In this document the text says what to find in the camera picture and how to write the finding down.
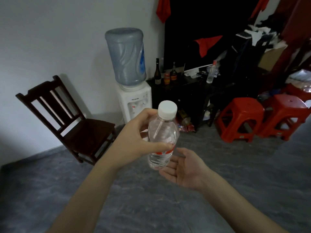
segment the clear water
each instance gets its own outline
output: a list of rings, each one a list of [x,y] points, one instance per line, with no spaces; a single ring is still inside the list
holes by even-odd
[[[179,137],[179,129],[175,122],[161,120],[157,115],[151,118],[148,126],[150,142],[165,142],[176,144]],[[148,164],[152,169],[159,170],[169,163],[173,150],[148,155]]]

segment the palm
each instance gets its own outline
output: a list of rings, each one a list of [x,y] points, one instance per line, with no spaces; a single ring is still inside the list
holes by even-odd
[[[186,188],[197,189],[208,167],[197,154],[185,148],[178,148],[186,157],[172,156],[167,167],[160,170],[166,179]]]

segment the small plastic bottle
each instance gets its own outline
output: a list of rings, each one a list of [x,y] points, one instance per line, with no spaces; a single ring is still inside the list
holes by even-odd
[[[175,121],[177,105],[172,101],[162,101],[158,107],[158,114],[153,116],[148,125],[150,142],[172,143],[173,149],[166,152],[148,155],[148,164],[152,169],[159,170],[169,163],[169,159],[179,137],[179,129]]]
[[[213,65],[210,67],[209,71],[208,71],[208,77],[206,79],[207,83],[212,83],[215,73],[216,73],[216,61],[213,61]]]

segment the gray floor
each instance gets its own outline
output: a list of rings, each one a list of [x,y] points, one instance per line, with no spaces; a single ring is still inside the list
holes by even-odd
[[[256,208],[290,232],[311,232],[310,119],[288,142],[224,143],[215,128],[182,134],[194,150]],[[91,170],[63,148],[2,168],[0,232],[44,232]],[[151,170],[146,157],[123,168],[95,232],[232,232],[199,193]]]

